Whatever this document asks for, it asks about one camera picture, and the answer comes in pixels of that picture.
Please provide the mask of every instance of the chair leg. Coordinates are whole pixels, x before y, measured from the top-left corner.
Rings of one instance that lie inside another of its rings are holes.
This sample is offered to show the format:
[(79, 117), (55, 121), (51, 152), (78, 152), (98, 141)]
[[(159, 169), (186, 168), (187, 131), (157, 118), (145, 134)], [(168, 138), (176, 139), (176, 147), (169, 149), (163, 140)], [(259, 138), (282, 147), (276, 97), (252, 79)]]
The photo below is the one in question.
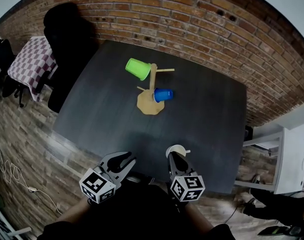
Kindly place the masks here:
[(20, 108), (22, 108), (22, 107), (24, 107), (24, 105), (22, 104), (23, 88), (20, 88), (19, 92), (20, 92), (20, 98), (19, 98), (18, 102), (20, 104)]
[(18, 97), (17, 94), (18, 94), (19, 91), (20, 91), (20, 88), (17, 88), (16, 92), (14, 93), (14, 97), (16, 97), (16, 98)]

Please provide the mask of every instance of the white cup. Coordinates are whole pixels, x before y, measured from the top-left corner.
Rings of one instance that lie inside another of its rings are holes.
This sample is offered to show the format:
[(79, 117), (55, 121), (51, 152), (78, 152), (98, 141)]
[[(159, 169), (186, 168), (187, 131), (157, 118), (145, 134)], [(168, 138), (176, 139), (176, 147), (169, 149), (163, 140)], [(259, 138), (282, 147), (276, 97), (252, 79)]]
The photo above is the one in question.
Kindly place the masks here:
[(172, 145), (166, 149), (166, 152), (165, 152), (166, 158), (168, 157), (169, 153), (173, 152), (173, 151), (181, 154), (184, 157), (186, 156), (186, 153), (191, 152), (190, 150), (186, 150), (182, 145)]

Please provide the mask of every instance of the green cup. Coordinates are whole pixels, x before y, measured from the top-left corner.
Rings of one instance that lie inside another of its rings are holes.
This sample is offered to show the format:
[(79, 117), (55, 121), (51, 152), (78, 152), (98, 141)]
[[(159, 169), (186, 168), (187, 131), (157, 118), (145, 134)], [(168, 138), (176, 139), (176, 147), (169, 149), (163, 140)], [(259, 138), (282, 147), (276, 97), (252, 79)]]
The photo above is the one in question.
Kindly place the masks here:
[(144, 63), (137, 59), (130, 58), (125, 69), (143, 81), (151, 71), (151, 63)]

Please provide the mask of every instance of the brick wall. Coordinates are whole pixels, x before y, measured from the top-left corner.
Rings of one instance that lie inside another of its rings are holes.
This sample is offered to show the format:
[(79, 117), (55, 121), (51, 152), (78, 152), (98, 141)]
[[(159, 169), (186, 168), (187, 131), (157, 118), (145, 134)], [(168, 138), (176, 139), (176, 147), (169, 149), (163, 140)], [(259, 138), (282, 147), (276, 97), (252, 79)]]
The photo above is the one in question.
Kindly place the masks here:
[(304, 38), (263, 0), (22, 0), (0, 20), (0, 35), (19, 52), (43, 34), (45, 13), (67, 1), (101, 42), (160, 50), (244, 83), (249, 125), (304, 103)]

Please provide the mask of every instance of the white cable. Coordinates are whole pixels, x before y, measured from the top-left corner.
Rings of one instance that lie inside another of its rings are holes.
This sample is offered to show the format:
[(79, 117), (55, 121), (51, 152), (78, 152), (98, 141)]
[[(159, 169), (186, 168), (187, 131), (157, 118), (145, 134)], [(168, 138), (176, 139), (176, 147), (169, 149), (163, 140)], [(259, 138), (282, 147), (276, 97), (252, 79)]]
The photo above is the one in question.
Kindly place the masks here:
[[(55, 206), (57, 212), (58, 212), (59, 214), (62, 214), (62, 213), (58, 210), (58, 208), (57, 208), (56, 204), (53, 202), (52, 198), (51, 198), (47, 193), (45, 193), (45, 192), (43, 192), (42, 190), (39, 190), (39, 189), (37, 189), (37, 188), (35, 188), (35, 187), (27, 186), (26, 181), (25, 181), (25, 179), (24, 179), (24, 177), (23, 177), (23, 175), (22, 175), (21, 170), (20, 170), (15, 164), (11, 163), (9, 160), (6, 160), (5, 163), (3, 163), (3, 157), (2, 157), (2, 156), (3, 156), (3, 155), (2, 155), (2, 152), (1, 152), (1, 150), (0, 150), (0, 170), (1, 170), (2, 173), (4, 173), (4, 174), (3, 174), (3, 178), (4, 178), (4, 180), (5, 180), (7, 183), (11, 184), (12, 177), (13, 177), (14, 180), (15, 180), (17, 183), (19, 183), (19, 184), (21, 184), (23, 187), (27, 188), (27, 189), (29, 190), (30, 193), (35, 193), (35, 192), (41, 192), (41, 193), (43, 193), (44, 195), (48, 196), (48, 198), (50, 198), (50, 200), (52, 201), (53, 205)], [(6, 179), (6, 163), (9, 164), (9, 168), (10, 168), (10, 180), (9, 180), (9, 181)], [(21, 175), (21, 178), (22, 178), (24, 184), (22, 184), (22, 183), (20, 182), (20, 175)]]

